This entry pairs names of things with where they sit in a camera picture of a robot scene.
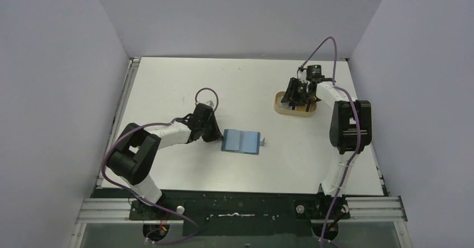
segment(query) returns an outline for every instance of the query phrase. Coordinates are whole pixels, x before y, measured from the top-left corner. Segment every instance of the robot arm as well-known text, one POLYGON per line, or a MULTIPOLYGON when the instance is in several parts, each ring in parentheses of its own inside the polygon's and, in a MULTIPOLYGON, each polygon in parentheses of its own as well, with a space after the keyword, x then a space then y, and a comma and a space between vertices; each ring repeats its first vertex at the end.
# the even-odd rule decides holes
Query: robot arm
MULTIPOLYGON (((334 196, 338 189, 344 169, 348 167, 347 176, 349 176, 354 160, 347 165, 353 151, 357 145, 357 129, 354 121, 354 113, 349 104, 347 95, 336 89, 332 82, 321 82, 316 87, 316 97, 325 102, 333 110, 331 127, 329 130, 329 139, 333 147, 333 157, 329 166, 328 173, 324 178, 321 186, 326 195, 334 196)), ((351 97, 359 124, 361 126, 361 145, 358 150, 360 154, 364 147, 372 141, 372 116, 371 104, 369 101, 359 101, 356 97, 351 97)), ((348 178, 345 178, 341 186, 341 194, 345 194, 345 185, 348 178)))
MULTIPOLYGON (((137 127, 139 125, 135 123, 128 124, 121 136, 137 127)), ((212 142, 221 140, 223 136, 214 110, 203 103, 198 103, 192 114, 175 119, 171 125, 154 132, 139 130, 121 141, 107 166, 140 197, 156 203, 163 193, 149 172, 157 151, 176 144, 189 144, 201 137, 205 142, 212 142), (130 147, 138 147, 138 151, 133 152, 130 147)))
MULTIPOLYGON (((334 87, 331 78, 322 75, 320 65, 310 65, 307 68, 299 68, 299 72, 306 71, 306 78, 291 78, 282 103, 289 103, 290 106, 304 106, 312 103, 313 100, 325 102, 332 110, 333 116, 329 131, 329 139, 333 147, 333 157, 329 171, 321 184, 326 195, 334 196, 339 187, 347 162, 356 150, 357 129, 354 121, 354 113, 349 103, 347 95, 334 87)), ((369 101, 360 101, 356 97, 351 97, 361 126, 361 145, 358 154, 364 147, 372 141, 372 116, 371 104, 369 101)), ((347 176, 353 166, 348 167, 347 176)), ((345 178, 341 188, 341 194, 345 194, 345 178)))

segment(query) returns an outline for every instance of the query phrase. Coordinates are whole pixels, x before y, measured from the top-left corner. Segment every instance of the metal bracket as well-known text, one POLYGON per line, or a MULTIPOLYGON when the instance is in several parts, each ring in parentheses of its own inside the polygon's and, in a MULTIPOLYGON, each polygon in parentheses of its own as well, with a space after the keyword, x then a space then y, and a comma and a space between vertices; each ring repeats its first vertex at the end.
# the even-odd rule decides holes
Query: metal bracket
MULTIPOLYGON (((132 85, 135 80, 136 72, 138 70, 138 66, 140 65, 141 58, 131 58, 130 65, 127 69, 127 74, 125 76, 124 84, 122 86, 122 92, 120 94, 120 100, 118 101, 117 110, 115 111, 115 116, 113 117, 112 128, 110 132, 110 136, 107 141, 107 150, 112 146, 113 142, 117 138, 117 134, 119 133, 120 123, 122 121, 122 117, 124 116, 125 107, 129 100, 130 92, 132 91, 132 85)), ((101 187, 103 183, 103 176, 102 173, 99 173, 98 179, 96 182, 97 187, 101 187)))
MULTIPOLYGON (((351 214, 350 222, 405 222, 406 214, 400 197, 348 197, 346 198, 351 214)), ((144 223, 129 220, 130 205, 127 199, 85 199, 77 218, 77 223, 144 223)), ((322 223, 323 220, 311 220, 322 223)), ((160 221, 146 221, 148 224, 160 224, 160 221)), ((182 224, 182 220, 167 220, 163 224, 182 224)))

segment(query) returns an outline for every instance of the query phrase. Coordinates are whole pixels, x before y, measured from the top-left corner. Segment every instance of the white tabletop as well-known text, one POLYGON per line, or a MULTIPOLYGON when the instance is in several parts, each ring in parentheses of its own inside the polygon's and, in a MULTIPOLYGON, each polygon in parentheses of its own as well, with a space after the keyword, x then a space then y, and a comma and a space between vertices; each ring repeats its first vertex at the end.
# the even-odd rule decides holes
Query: white tabletop
MULTIPOLYGON (((302 61, 142 58, 119 133, 130 122, 169 122, 194 110, 202 87, 219 94, 217 124, 224 129, 258 131, 265 137, 259 155, 221 151, 221 141, 202 140, 159 150, 150 171, 162 189, 228 192, 316 193, 328 170, 332 149, 332 111, 323 102, 312 117, 278 114, 275 94, 285 91, 302 61)), ((331 76, 332 62, 320 64, 331 76)), ((349 67, 338 62, 338 85, 355 94, 349 67)), ((209 91, 199 100, 213 100, 209 91)), ((123 183, 110 169, 107 175, 123 183)), ((113 187, 104 181, 103 187, 113 187)), ((358 157, 349 176, 347 194, 383 195, 372 146, 358 157)))

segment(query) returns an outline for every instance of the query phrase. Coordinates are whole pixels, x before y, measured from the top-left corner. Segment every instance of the gray wall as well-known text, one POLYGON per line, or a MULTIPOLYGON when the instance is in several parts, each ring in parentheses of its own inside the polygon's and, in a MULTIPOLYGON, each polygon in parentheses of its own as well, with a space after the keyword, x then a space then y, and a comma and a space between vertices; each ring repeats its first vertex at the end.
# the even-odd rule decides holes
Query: gray wall
POLYGON ((127 65, 98 0, 0 0, 2 247, 69 242, 127 65))
POLYGON ((473 247, 474 0, 383 0, 349 60, 414 247, 473 247))
POLYGON ((100 2, 130 56, 306 59, 329 35, 348 58, 381 0, 100 2))

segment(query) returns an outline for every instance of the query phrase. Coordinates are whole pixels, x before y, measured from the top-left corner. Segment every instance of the purple wire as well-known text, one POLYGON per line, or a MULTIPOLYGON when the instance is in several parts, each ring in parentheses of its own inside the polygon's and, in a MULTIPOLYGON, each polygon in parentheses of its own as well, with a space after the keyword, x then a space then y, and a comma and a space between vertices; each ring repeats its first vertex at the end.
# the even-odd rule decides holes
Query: purple wire
POLYGON ((202 89, 198 90, 197 93, 196 93, 196 95, 194 96, 194 101, 195 101, 196 104, 197 104, 197 96, 198 96, 199 93, 202 92, 203 90, 210 90, 210 91, 213 92, 214 95, 216 96, 216 107, 214 108, 214 112, 216 112, 217 107, 219 106, 219 96, 217 96, 217 93, 216 93, 215 90, 213 90, 213 89, 211 89, 211 88, 208 88, 208 87, 202 88, 202 89))
MULTIPOLYGON (((333 200, 331 201, 331 205, 329 206, 326 217, 324 218, 323 230, 321 231, 321 238, 320 238, 321 240, 325 240, 323 237, 324 237, 324 233, 326 231, 326 226, 328 224, 329 215, 331 214, 331 211, 333 210, 333 207, 334 207, 334 203, 336 202, 336 198, 338 197, 338 195, 340 193, 340 187, 342 187, 342 185, 344 184, 345 178, 347 176, 347 172, 349 171, 349 165, 354 160, 357 153, 359 152, 359 148, 361 147, 361 123, 359 122, 359 116, 357 115, 356 106, 354 105, 354 102, 352 101, 352 97, 350 97, 349 92, 347 92, 347 90, 345 90, 343 88, 340 88, 340 87, 336 86, 336 63, 337 63, 337 59, 338 59, 338 46, 336 44, 336 40, 331 36, 329 36, 325 40, 323 40, 321 42, 321 44, 316 48, 316 50, 314 50, 312 52, 310 57, 308 59, 306 59, 306 61, 300 66, 300 68, 303 68, 308 63, 308 61, 312 58, 312 56, 319 50, 319 48, 321 48, 321 46, 329 39, 331 39, 333 41, 333 44, 334 44, 333 86, 334 86, 335 89, 340 90, 341 92, 345 93, 345 95, 349 99, 350 107, 352 108, 352 112, 354 113, 355 128, 357 130, 357 144, 355 146, 354 153, 352 153, 352 155, 350 156, 349 160, 347 161, 347 163, 345 165, 345 169, 344 169, 344 172, 342 174, 341 182, 339 183, 339 186, 336 190, 336 193, 334 194, 333 200)), ((319 242, 319 247, 323 248, 323 242, 322 241, 319 242)))
MULTIPOLYGON (((183 219, 189 221, 191 224, 193 224, 194 226, 197 227, 196 232, 194 232, 194 233, 192 233, 192 234, 190 234, 190 235, 188 235, 188 236, 186 236, 186 237, 184 237, 184 238, 182 238, 182 239, 174 240, 174 241, 168 241, 168 242, 156 242, 155 244, 158 244, 158 245, 177 244, 177 243, 180 243, 180 242, 182 242, 182 241, 189 240, 190 238, 194 237, 194 235, 196 235, 196 234, 199 232, 199 230, 200 230, 199 225, 198 225, 195 221, 193 221, 192 219, 190 219, 189 217, 187 217, 187 216, 185 216, 185 215, 182 215, 182 214, 180 214, 180 213, 178 213, 178 212, 175 212, 175 211, 173 211, 173 210, 167 209, 167 208, 162 207, 162 206, 160 206, 160 205, 157 205, 156 203, 153 203, 153 202, 151 202, 151 201, 149 201, 149 200, 147 200, 147 199, 145 199, 145 198, 140 197, 140 196, 139 196, 138 194, 136 194, 131 188, 128 188, 128 187, 126 187, 126 186, 124 186, 124 185, 122 185, 122 184, 119 184, 119 183, 113 181, 112 179, 110 179, 110 178, 106 175, 105 170, 106 170, 106 167, 107 167, 107 162, 108 162, 110 156, 112 155, 112 153, 114 152, 115 148, 117 148, 117 145, 118 145, 121 141, 123 141, 125 138, 127 138, 128 136, 130 136, 132 133, 134 133, 134 132, 136 132, 136 131, 138 131, 138 130, 141 130, 141 129, 143 129, 143 128, 150 127, 150 126, 169 126, 169 125, 171 125, 171 123, 162 123, 162 122, 149 123, 149 124, 145 124, 145 125, 142 125, 142 126, 140 126, 140 127, 137 127, 137 128, 135 128, 135 129, 131 130, 130 132, 124 134, 122 137, 120 137, 120 138, 110 147, 110 149, 108 150, 108 152, 105 154, 104 160, 103 160, 103 162, 102 162, 102 167, 101 167, 101 172, 102 172, 102 175, 103 175, 104 179, 107 180, 107 181, 109 181, 111 184, 114 184, 114 185, 116 185, 116 186, 118 186, 118 187, 120 187, 120 188, 126 189, 126 190, 130 191, 134 196, 137 197, 137 199, 141 200, 142 202, 147 203, 147 204, 149 204, 149 205, 151 205, 151 206, 153 206, 153 207, 156 207, 156 208, 158 208, 158 209, 161 209, 161 210, 163 210, 163 211, 165 211, 165 212, 169 212, 169 213, 171 213, 171 214, 174 214, 175 216, 179 216, 179 217, 181 217, 181 218, 183 218, 183 219)), ((148 232, 148 234, 147 234, 145 237, 148 238, 148 236, 149 236, 151 233, 153 233, 153 232, 155 232, 155 231, 157 231, 157 230, 159 230, 159 229, 152 230, 152 231, 148 232)))

